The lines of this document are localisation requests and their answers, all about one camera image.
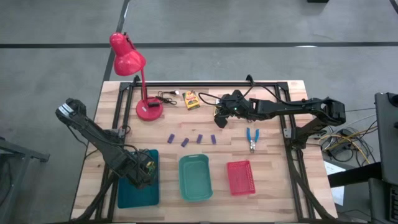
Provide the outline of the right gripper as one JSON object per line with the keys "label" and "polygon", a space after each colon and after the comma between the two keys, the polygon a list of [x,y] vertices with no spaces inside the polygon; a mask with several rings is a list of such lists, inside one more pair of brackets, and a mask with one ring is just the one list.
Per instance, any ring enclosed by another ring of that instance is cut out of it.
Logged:
{"label": "right gripper", "polygon": [[224,128],[230,116],[248,119],[249,102],[244,98],[240,90],[235,90],[232,94],[225,94],[221,97],[218,104],[221,105],[220,112],[216,114],[214,122],[219,128]]}

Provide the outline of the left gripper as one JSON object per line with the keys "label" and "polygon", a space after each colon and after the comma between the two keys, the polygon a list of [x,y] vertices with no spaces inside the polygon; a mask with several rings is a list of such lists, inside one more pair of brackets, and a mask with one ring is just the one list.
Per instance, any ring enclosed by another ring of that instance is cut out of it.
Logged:
{"label": "left gripper", "polygon": [[[132,162],[125,176],[128,182],[137,189],[155,185],[159,182],[159,152],[156,149],[140,149],[138,152],[130,152]],[[156,163],[154,175],[147,175],[145,165],[149,161]]]}

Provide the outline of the blue-handled pliers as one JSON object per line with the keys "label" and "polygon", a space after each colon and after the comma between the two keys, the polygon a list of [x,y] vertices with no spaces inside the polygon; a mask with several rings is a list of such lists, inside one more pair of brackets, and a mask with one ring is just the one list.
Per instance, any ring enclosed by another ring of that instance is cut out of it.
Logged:
{"label": "blue-handled pliers", "polygon": [[251,136],[251,129],[250,128],[246,128],[246,137],[248,142],[250,143],[250,152],[254,153],[255,148],[256,148],[256,143],[259,139],[259,129],[255,130],[255,136],[252,137]]}

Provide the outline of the dark blue plastic bin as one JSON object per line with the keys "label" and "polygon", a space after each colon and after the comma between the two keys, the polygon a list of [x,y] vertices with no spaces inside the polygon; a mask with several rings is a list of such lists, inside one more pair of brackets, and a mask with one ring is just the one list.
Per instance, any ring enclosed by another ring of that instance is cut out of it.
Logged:
{"label": "dark blue plastic bin", "polygon": [[137,189],[130,184],[127,178],[124,177],[119,179],[118,208],[146,207],[159,204],[159,152],[156,149],[151,149],[149,155],[154,158],[157,165],[157,172],[153,184],[143,189]]}

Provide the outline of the green plastic bin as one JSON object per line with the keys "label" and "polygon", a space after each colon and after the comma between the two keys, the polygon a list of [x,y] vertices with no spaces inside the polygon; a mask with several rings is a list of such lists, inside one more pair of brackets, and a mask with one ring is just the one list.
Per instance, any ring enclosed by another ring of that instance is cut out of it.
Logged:
{"label": "green plastic bin", "polygon": [[209,158],[204,154],[187,155],[178,163],[180,194],[184,201],[202,202],[213,195]]}

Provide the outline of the red perforated plastic basket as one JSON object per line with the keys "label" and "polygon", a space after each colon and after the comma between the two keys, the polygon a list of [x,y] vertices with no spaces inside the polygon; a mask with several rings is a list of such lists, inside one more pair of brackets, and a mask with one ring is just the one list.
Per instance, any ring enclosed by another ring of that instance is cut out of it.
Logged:
{"label": "red perforated plastic basket", "polygon": [[249,161],[228,162],[227,175],[232,196],[256,193],[251,163]]}

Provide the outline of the white paper sheet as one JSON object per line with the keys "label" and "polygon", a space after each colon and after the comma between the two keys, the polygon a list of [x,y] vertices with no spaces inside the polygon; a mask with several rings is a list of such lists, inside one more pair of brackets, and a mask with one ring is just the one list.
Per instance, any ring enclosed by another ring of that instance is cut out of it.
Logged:
{"label": "white paper sheet", "polygon": [[[325,161],[324,162],[324,166],[326,169],[326,173],[328,175],[332,175],[332,174],[336,174],[339,172],[344,172],[345,169],[338,167],[330,162]],[[331,192],[332,192],[332,197],[333,197],[333,201],[340,206],[343,206],[344,204],[344,194],[345,194],[345,187],[344,186],[340,186],[340,187],[332,187],[331,188]]]}

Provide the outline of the red desk lamp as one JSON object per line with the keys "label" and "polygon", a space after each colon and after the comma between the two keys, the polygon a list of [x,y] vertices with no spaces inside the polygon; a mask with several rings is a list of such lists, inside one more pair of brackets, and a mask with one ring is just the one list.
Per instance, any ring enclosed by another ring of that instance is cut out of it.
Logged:
{"label": "red desk lamp", "polygon": [[137,116],[144,121],[154,121],[161,117],[163,106],[156,97],[148,96],[144,67],[146,59],[138,52],[127,34],[115,32],[110,35],[109,43],[115,53],[114,71],[119,76],[141,73],[142,99],[136,106]]}

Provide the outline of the grey metal furniture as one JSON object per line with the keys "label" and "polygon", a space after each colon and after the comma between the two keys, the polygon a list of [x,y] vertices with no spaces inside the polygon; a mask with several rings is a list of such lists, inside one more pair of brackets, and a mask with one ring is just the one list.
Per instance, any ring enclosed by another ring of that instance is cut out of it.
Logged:
{"label": "grey metal furniture", "polygon": [[5,156],[14,156],[21,160],[21,166],[16,175],[12,176],[12,172],[10,173],[11,185],[6,197],[0,203],[0,208],[2,207],[2,213],[0,213],[0,224],[6,224],[9,221],[12,209],[16,204],[16,199],[21,189],[22,181],[27,172],[30,160],[38,159],[40,162],[48,162],[50,154],[43,154],[20,145],[13,144],[6,141],[4,138],[0,138],[0,150],[7,152]]}

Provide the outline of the dark computer cart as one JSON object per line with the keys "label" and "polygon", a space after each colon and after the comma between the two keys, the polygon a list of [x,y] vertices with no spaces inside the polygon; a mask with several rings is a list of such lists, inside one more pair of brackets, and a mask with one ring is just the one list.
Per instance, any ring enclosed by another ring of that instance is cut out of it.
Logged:
{"label": "dark computer cart", "polygon": [[331,187],[367,182],[369,224],[398,224],[398,94],[376,93],[376,118],[381,160],[329,175]]}

